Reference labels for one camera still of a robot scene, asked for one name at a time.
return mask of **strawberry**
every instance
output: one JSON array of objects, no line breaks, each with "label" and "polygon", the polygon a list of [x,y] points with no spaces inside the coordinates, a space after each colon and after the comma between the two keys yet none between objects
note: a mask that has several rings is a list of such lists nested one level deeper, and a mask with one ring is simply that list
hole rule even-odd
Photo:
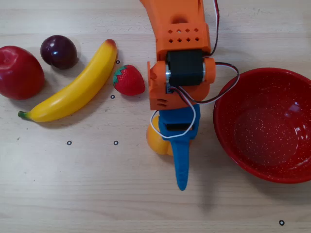
[{"label": "strawberry", "polygon": [[135,96],[145,91],[145,82],[141,73],[131,65],[122,66],[113,76],[113,86],[121,94]]}]

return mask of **banana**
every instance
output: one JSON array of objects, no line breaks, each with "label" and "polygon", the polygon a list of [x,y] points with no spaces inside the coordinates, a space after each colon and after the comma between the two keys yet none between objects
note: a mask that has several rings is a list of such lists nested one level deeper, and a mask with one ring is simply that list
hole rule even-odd
[{"label": "banana", "polygon": [[55,95],[34,107],[18,113],[23,119],[48,122],[66,117],[86,105],[108,80],[117,58],[114,40],[102,43],[95,56],[75,80]]}]

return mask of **speckled red bowl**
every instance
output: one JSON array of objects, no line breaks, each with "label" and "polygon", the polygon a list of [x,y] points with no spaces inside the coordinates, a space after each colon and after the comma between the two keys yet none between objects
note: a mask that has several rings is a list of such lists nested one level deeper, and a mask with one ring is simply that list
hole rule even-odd
[{"label": "speckled red bowl", "polygon": [[311,180],[308,78],[278,68],[243,73],[216,102],[214,127],[226,153],[253,175],[277,183]]}]

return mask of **wood grain surface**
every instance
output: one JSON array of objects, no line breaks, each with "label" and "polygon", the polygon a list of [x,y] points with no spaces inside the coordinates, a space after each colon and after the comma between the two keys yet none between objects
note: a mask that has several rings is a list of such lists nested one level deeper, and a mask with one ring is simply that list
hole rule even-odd
[{"label": "wood grain surface", "polygon": [[[204,4],[214,41],[213,3]],[[311,77],[310,0],[219,0],[219,7],[215,60],[241,72],[279,67]],[[41,43],[53,34],[76,44],[80,62],[73,69],[59,71],[41,59]],[[107,38],[119,47],[116,67],[135,65],[147,80],[146,62],[155,63],[156,47],[139,0],[0,0],[0,47],[27,49],[46,75],[43,91],[30,100],[0,96],[1,233],[311,231],[311,183],[270,183],[239,168],[216,138],[212,105],[202,107],[185,192],[177,188],[172,158],[147,145],[147,92],[125,98],[110,79],[67,118],[44,124],[18,118],[19,110],[69,84]],[[220,68],[210,96],[232,75]]]}]

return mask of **plum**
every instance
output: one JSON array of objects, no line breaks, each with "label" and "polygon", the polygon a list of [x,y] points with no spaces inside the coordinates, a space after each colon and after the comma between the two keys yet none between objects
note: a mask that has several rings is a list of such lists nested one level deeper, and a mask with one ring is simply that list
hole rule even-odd
[{"label": "plum", "polygon": [[78,61],[76,46],[62,35],[53,35],[43,41],[40,53],[47,64],[58,69],[72,68]]}]

